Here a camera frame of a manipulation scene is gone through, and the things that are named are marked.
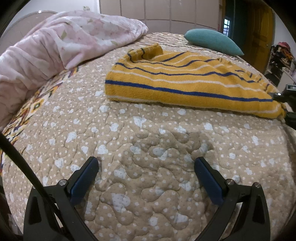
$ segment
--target yellow striped sweater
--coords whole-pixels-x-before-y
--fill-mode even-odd
[[[163,51],[158,44],[129,51],[106,75],[111,100],[217,108],[277,118],[284,105],[275,88],[223,58]]]

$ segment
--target teal pillow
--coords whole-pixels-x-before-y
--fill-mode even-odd
[[[244,55],[241,49],[226,35],[211,29],[196,28],[185,33],[185,39],[200,47],[229,55]]]

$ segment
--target window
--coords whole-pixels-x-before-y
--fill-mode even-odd
[[[230,27],[230,21],[228,19],[224,19],[223,34],[225,34],[227,37],[229,34],[229,27]]]

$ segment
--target bolt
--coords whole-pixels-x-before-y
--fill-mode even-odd
[[[258,182],[255,182],[254,185],[255,185],[255,187],[257,187],[257,188],[260,188],[260,187],[261,187],[261,184],[258,183]]]
[[[228,185],[233,185],[233,184],[234,184],[234,181],[233,181],[232,179],[227,179],[227,180],[226,180],[226,183],[227,183]]]
[[[59,185],[61,185],[61,186],[66,185],[66,183],[67,183],[66,179],[62,179],[62,180],[59,181]]]

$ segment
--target patterned bed sheet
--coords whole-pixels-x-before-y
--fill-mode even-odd
[[[198,156],[225,178],[262,184],[275,237],[296,191],[280,121],[106,98],[105,75],[117,59],[155,42],[165,50],[227,58],[258,74],[243,59],[188,45],[182,35],[148,34],[53,78],[27,101],[4,134],[43,185],[68,179],[89,156],[101,157],[95,184],[77,206],[99,240],[194,240],[216,210],[194,174]],[[32,185],[1,152],[0,158],[8,204],[22,230]]]

